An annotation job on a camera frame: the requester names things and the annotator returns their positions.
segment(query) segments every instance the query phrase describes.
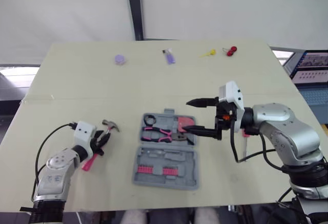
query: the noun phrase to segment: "monitor screen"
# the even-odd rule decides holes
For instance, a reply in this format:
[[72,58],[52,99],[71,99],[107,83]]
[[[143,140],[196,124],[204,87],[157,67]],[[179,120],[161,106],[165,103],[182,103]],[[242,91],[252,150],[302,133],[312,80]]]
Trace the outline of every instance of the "monitor screen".
[[328,67],[328,52],[305,52],[299,68]]
[[328,84],[328,50],[305,51],[291,75],[296,85]]

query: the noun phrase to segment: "table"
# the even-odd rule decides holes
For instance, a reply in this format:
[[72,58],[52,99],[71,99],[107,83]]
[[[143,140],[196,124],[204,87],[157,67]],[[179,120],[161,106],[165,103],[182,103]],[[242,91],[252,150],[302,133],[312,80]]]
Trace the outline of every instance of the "table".
[[[238,47],[227,57],[221,48]],[[172,48],[176,64],[168,65],[162,50]],[[215,56],[202,57],[211,49]],[[127,58],[123,66],[114,56]],[[56,127],[84,120],[103,128],[102,119],[115,121],[113,131],[91,170],[72,177],[66,211],[109,211],[274,202],[288,187],[289,178],[262,156],[234,162],[229,133],[222,141],[200,137],[200,187],[196,191],[136,186],[132,169],[142,114],[174,108],[193,115],[197,124],[214,127],[214,108],[185,105],[193,98],[214,97],[219,86],[235,80],[244,105],[282,103],[312,126],[328,153],[327,138],[306,102],[270,48],[258,40],[149,41],[55,44],[35,77],[1,146],[0,210],[17,212],[29,201],[34,182],[34,160],[43,139]],[[236,134],[239,156],[241,134]],[[249,153],[261,150],[259,137],[249,139]],[[73,145],[73,131],[62,129],[44,146],[40,165],[54,153]],[[275,153],[273,163],[281,165]]]

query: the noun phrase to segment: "gray tool case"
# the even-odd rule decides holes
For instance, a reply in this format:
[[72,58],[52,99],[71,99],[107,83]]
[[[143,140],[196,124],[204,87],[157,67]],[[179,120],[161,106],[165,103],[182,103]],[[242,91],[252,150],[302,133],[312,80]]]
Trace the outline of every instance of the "gray tool case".
[[[133,183],[183,190],[198,188],[198,159],[197,153],[193,149],[196,145],[196,135],[182,133],[183,138],[177,137],[180,117],[187,117],[189,120],[192,119],[194,124],[196,123],[194,117],[176,115],[173,109],[165,109],[164,114],[146,113],[142,116],[139,135],[141,146],[136,153]],[[154,121],[155,123],[152,126],[147,126],[145,121],[148,124]],[[172,134],[171,142],[145,141],[145,138],[151,140],[167,138],[167,135],[161,132],[150,131],[153,128],[170,130],[175,135]]]

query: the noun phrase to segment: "yellow key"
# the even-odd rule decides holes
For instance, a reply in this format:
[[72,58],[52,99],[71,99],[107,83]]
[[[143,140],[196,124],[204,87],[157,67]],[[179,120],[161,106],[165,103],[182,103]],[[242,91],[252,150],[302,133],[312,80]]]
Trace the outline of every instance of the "yellow key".
[[203,56],[211,56],[211,55],[215,55],[215,54],[216,54],[216,50],[215,49],[212,49],[211,51],[209,51],[208,53],[206,53]]

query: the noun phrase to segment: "wall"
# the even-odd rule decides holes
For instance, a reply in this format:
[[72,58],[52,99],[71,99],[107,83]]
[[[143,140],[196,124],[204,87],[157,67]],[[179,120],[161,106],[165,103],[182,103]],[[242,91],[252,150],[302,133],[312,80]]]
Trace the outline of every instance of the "wall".
[[40,64],[54,42],[133,39],[128,0],[0,0],[0,64]]
[[328,48],[328,0],[142,0],[145,37],[256,37],[270,46]]

